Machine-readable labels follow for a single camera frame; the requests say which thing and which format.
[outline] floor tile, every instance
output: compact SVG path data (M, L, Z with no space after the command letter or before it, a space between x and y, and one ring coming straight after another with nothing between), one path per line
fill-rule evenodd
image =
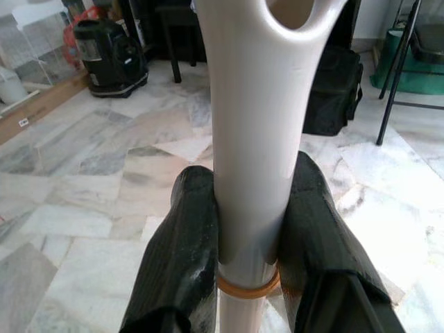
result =
M108 237L111 227L109 217L93 210L66 205L43 205L31 214L20 231L102 238Z
M43 203L53 189L54 180L0 173L0 195L13 198L27 198L35 203Z
M424 209L444 208L444 182L399 136L341 149L357 182Z
M31 145L18 146L0 157L0 172L32 175L40 171L40 157Z
M56 271L30 244L0 261L2 333L25 332Z
M56 180L46 202L75 205L111 216L121 177L122 172L108 176L64 176Z
M117 332L144 250L138 241L75 240L28 331Z
M71 237L58 234L40 234L30 241L55 267L60 267L71 242Z
M163 220L165 220L164 217L148 216L146 218L144 230L140 239L146 242L150 241L151 237L153 237L155 231L159 228Z
M87 155L116 131L105 117L87 115L39 148L44 172L55 176L77 173Z
M37 207L34 201L26 198L8 198L0 196L0 221L9 221L33 211Z
M142 215L164 216L169 211L173 184L188 165L182 158L152 146L128 151L119 200L139 203Z
M206 87L187 98L189 119L193 127L211 125L210 89Z
M146 216L128 215L112 220L111 239L140 240L146 225Z
M337 207L376 269L408 291L427 262L426 229L418 209L360 185Z
M195 162L211 143L212 137L207 136L156 144L154 147L162 149L172 155L179 156L188 162Z
M444 332L444 271L428 266L420 273L421 278L396 309L396 314L406 333Z

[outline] white pipe section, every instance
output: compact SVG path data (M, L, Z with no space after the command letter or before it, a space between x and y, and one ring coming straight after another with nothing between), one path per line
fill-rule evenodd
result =
M311 84L346 0L268 2L196 0L210 71L219 273L245 289L273 277ZM257 332L264 298L221 295L222 333Z

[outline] white wall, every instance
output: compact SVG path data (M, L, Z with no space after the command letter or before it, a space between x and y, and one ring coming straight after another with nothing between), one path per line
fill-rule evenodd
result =
M27 0L0 0L0 17L9 15L14 7L25 3Z
M398 5L399 0L361 0L354 38L375 39L384 36L389 27L387 22L394 19Z

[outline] black bag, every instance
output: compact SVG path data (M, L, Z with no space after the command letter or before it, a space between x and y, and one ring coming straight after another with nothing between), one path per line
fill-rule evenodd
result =
M363 66L359 54L327 46L319 62L307 106L303 132L337 135L353 120L362 98Z

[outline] black chair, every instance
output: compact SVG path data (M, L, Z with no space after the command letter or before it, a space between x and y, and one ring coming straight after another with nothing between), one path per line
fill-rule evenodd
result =
M170 34L172 26L183 26L187 29L189 62L191 66L196 66L197 36L200 33L199 21L196 13L190 8L191 0L162 0L155 7L155 12L159 14L165 34L166 46L173 68L174 82L181 83L179 64L174 52L173 42Z
M390 82L391 74L396 66L390 96L388 98L384 118L382 119L379 136L376 141L376 145L378 146L382 145L387 123L389 122L390 112L394 104L444 110L444 106L395 101L396 90L398 89L402 72L444 76L444 73L411 71L403 69L409 46L411 47L412 54L417 61L427 62L434 65L444 65L444 18L443 23L421 24L416 26L421 4L422 0L416 0L413 4L407 25L400 40L400 44L396 50L395 57L391 63L384 86L379 96L379 99L384 98L384 94Z

